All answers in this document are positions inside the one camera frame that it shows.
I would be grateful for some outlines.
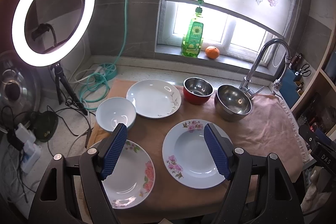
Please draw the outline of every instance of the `dish soap bottle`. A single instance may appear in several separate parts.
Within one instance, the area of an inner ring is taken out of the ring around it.
[[[203,0],[198,0],[199,6],[196,8],[195,15],[190,21],[187,34],[183,36],[181,52],[184,56],[197,57],[201,51],[204,27],[201,8],[203,2]]]

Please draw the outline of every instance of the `kitchen faucet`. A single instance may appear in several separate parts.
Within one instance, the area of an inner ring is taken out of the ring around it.
[[[267,48],[273,44],[281,44],[282,46],[285,47],[285,50],[286,50],[286,57],[285,57],[285,69],[283,70],[281,76],[279,77],[279,79],[276,79],[273,84],[272,84],[272,93],[271,95],[275,95],[276,91],[279,91],[279,89],[281,88],[281,80],[282,78],[284,77],[285,75],[285,72],[288,68],[288,65],[289,63],[291,62],[291,55],[290,55],[290,51],[289,51],[289,47],[288,47],[288,44],[280,39],[280,38],[274,38],[274,39],[271,39],[269,41],[267,41],[261,51],[259,52],[258,56],[257,56],[257,59],[254,61],[250,71],[248,72],[247,76],[244,77],[244,80],[241,82],[240,86],[239,86],[239,89],[242,90],[246,96],[250,99],[252,99],[256,94],[258,94],[260,91],[262,91],[265,86],[263,86],[261,89],[259,89],[257,92],[253,92],[251,89],[249,89],[248,85],[250,83],[250,80],[255,72],[255,70],[257,69],[257,66],[259,65],[265,51],[267,50]]]

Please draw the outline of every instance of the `floral plate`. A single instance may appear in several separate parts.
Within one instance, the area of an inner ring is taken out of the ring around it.
[[[126,209],[143,202],[151,193],[155,169],[146,151],[127,140],[112,175],[103,186],[113,209]]]
[[[126,99],[137,114],[149,119],[161,119],[175,113],[181,105],[176,87],[162,80],[143,80],[131,86]]]
[[[178,182],[196,189],[216,186],[225,180],[219,174],[204,140],[204,120],[178,123],[166,135],[162,157],[168,172]],[[215,125],[222,137],[228,135]]]

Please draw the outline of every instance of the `orange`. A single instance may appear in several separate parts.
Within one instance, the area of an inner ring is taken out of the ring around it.
[[[219,56],[219,49],[209,46],[205,49],[205,55],[211,59],[216,59]]]

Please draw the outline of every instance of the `window sill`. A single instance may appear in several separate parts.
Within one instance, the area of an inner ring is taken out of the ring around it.
[[[241,74],[247,74],[252,67],[251,62],[226,55],[219,55],[218,58],[212,60],[205,55],[204,51],[201,51],[197,58],[183,56],[181,54],[180,47],[161,44],[156,45],[154,58],[166,61],[185,62],[232,72],[239,72]],[[270,81],[275,79],[270,70],[264,66],[258,66],[254,76]]]

